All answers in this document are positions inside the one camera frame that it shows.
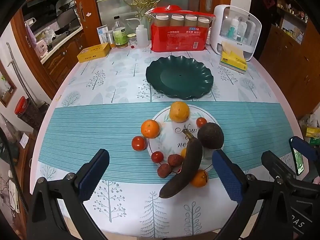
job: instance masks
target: green plate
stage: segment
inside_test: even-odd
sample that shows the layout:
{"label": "green plate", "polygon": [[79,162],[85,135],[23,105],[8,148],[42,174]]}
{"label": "green plate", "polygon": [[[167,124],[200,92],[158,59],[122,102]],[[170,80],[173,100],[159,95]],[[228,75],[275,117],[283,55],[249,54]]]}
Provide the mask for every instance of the green plate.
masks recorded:
{"label": "green plate", "polygon": [[202,97],[213,84],[210,69],[184,56],[161,57],[151,62],[146,78],[156,91],[183,100]]}

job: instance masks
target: phone screen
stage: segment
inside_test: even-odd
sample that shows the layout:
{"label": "phone screen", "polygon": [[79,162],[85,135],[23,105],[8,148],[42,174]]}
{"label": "phone screen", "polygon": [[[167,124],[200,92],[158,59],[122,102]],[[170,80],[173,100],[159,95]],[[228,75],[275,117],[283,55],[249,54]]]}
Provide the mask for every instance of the phone screen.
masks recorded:
{"label": "phone screen", "polygon": [[294,158],[296,160],[296,172],[297,175],[300,175],[304,170],[302,154],[298,152],[296,149],[293,149],[293,152]]}
{"label": "phone screen", "polygon": [[292,142],[292,138],[290,138],[289,140],[290,148],[292,151],[293,158],[295,160],[296,174],[300,175],[304,170],[302,154],[292,147],[291,142]]}

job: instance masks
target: cherry tomato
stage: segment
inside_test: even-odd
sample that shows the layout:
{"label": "cherry tomato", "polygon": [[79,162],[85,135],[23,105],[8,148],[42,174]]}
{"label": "cherry tomato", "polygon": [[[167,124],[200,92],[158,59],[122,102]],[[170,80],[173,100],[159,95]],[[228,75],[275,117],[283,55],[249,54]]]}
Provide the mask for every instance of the cherry tomato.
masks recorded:
{"label": "cherry tomato", "polygon": [[163,153],[162,152],[159,152],[159,151],[156,151],[154,152],[152,155],[151,155],[151,160],[154,162],[154,163],[160,163],[163,161]]}
{"label": "cherry tomato", "polygon": [[197,126],[200,128],[201,126],[203,126],[204,124],[207,123],[207,120],[203,117],[199,117],[196,121]]}
{"label": "cherry tomato", "polygon": [[131,142],[132,148],[136,151],[143,151],[146,148],[146,141],[142,136],[136,136]]}

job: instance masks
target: avocado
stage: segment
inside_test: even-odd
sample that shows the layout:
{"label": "avocado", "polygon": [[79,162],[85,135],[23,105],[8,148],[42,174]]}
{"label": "avocado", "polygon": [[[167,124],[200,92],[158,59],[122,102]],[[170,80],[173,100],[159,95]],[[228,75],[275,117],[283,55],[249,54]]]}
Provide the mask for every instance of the avocado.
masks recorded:
{"label": "avocado", "polygon": [[198,139],[203,147],[208,149],[221,149],[224,142],[224,135],[219,125],[213,122],[204,124],[198,131]]}
{"label": "avocado", "polygon": [[202,144],[187,129],[182,132],[188,137],[186,157],[183,160],[181,171],[170,179],[160,190],[160,198],[170,198],[183,190],[198,172],[202,159]]}

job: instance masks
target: white plate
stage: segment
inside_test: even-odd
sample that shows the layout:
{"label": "white plate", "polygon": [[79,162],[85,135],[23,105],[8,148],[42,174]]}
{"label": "white plate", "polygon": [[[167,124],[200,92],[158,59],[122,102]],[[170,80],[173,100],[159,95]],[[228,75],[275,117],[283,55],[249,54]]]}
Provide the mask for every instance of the white plate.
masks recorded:
{"label": "white plate", "polygon": [[[199,128],[196,125],[198,117],[204,117],[207,122],[214,122],[217,125],[217,120],[204,109],[188,105],[190,108],[189,119],[182,123],[173,122],[169,118],[170,106],[161,110],[155,115],[153,120],[156,120],[160,125],[160,134],[154,139],[148,139],[148,152],[150,156],[153,152],[160,151],[164,155],[164,160],[158,163],[160,166],[163,163],[168,163],[168,157],[171,154],[180,154],[181,150],[187,147],[188,139],[182,132],[183,129],[188,129],[194,137],[197,137]],[[203,147],[202,160],[199,169],[209,171],[212,169],[212,152],[213,150]],[[177,172],[179,167],[174,168],[173,172]]]}

